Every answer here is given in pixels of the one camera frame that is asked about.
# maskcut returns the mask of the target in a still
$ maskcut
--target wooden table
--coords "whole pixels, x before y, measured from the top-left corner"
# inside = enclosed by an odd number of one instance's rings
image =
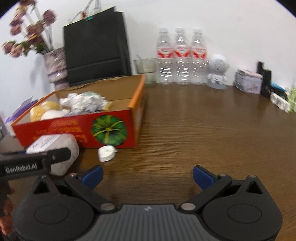
[[[104,167],[95,191],[122,203],[176,203],[200,192],[192,169],[227,173],[234,179],[259,176],[278,204],[284,224],[277,241],[296,240],[296,114],[270,100],[233,87],[147,88],[148,103],[136,149],[120,149]],[[97,150],[81,151],[69,172],[98,164]],[[12,181],[23,197],[34,178]]]

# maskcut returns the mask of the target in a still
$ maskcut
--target crumpled paper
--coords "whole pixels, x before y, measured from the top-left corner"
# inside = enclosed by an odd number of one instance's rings
[[[81,115],[101,111],[105,109],[107,102],[105,97],[92,91],[82,94],[70,93],[67,98],[61,98],[59,100],[61,106],[71,108],[69,115]]]

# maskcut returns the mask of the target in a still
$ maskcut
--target open box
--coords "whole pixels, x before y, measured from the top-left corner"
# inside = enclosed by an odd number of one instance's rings
[[[30,108],[12,123],[19,142],[28,147],[42,135],[70,133],[84,148],[99,148],[104,145],[113,145],[117,148],[136,147],[146,103],[144,75],[99,80],[55,91],[34,106],[44,101],[58,103],[59,98],[65,98],[69,93],[81,94],[86,91],[93,91],[105,96],[107,101],[112,101],[110,109],[30,122]]]

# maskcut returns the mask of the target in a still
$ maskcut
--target bottle label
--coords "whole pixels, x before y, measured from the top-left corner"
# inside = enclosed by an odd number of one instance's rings
[[[158,58],[173,58],[174,50],[171,47],[159,47],[157,49]]]
[[[200,47],[193,47],[192,48],[192,58],[206,59],[207,58],[206,49],[200,48]]]
[[[188,46],[177,46],[175,54],[177,58],[188,58],[190,57],[190,49]]]

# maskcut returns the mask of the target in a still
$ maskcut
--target white lid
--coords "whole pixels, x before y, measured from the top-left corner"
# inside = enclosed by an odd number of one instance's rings
[[[176,32],[177,33],[185,33],[185,29],[184,28],[176,28]]]
[[[194,34],[202,34],[202,30],[199,29],[199,28],[194,28],[194,29],[193,29],[193,33],[194,33]]]
[[[103,146],[98,150],[99,160],[101,162],[110,161],[115,157],[116,152],[114,146]]]
[[[168,33],[168,28],[159,28],[160,33]]]

